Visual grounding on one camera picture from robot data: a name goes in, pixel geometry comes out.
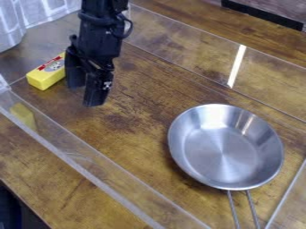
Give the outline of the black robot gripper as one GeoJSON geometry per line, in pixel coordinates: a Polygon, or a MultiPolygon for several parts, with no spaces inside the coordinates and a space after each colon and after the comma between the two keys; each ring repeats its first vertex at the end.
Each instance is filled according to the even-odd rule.
{"type": "Polygon", "coordinates": [[[119,57],[123,39],[131,34],[133,21],[125,15],[130,0],[82,0],[78,13],[79,34],[70,37],[66,49],[64,72],[71,89],[86,85],[85,106],[102,106],[113,88],[113,60],[119,57]],[[86,73],[86,65],[99,67],[86,73]]]}

